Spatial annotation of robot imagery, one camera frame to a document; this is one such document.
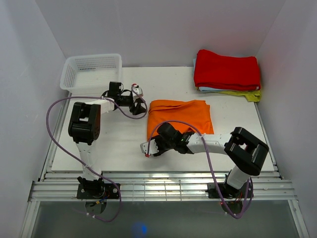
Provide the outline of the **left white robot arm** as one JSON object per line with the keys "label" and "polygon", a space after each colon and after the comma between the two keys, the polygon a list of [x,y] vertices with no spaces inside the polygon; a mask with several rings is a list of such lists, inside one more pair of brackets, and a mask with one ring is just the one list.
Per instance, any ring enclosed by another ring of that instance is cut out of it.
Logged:
{"label": "left white robot arm", "polygon": [[78,181],[84,191],[94,198],[100,198],[105,193],[102,170],[97,168],[96,160],[92,156],[95,141],[101,131],[101,117],[121,107],[128,107],[133,116],[145,116],[148,108],[139,85],[132,84],[128,90],[123,88],[121,82],[111,81],[99,99],[88,103],[75,102],[73,105],[68,134],[75,142],[83,162],[83,173]]}

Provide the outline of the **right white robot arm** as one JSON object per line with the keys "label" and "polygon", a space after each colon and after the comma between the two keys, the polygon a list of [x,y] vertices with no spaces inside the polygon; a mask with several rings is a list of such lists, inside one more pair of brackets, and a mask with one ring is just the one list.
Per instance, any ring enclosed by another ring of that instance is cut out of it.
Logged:
{"label": "right white robot arm", "polygon": [[226,198],[235,197],[250,177],[261,173],[269,152],[267,144],[242,127],[236,127],[229,134],[202,134],[192,128],[180,132],[172,124],[164,122],[156,131],[156,136],[150,136],[148,142],[141,145],[147,156],[157,157],[169,150],[180,154],[206,152],[227,155],[235,166],[219,186]]}

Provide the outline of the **orange trousers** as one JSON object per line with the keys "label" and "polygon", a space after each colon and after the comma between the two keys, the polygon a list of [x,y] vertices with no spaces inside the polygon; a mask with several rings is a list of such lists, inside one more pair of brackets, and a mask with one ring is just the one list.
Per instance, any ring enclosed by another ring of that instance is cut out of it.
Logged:
{"label": "orange trousers", "polygon": [[154,100],[150,103],[147,123],[147,139],[158,135],[152,132],[155,126],[163,121],[172,121],[170,124],[184,133],[189,126],[178,123],[183,121],[193,125],[202,134],[213,134],[210,105],[203,100],[191,100],[188,102],[175,100]]}

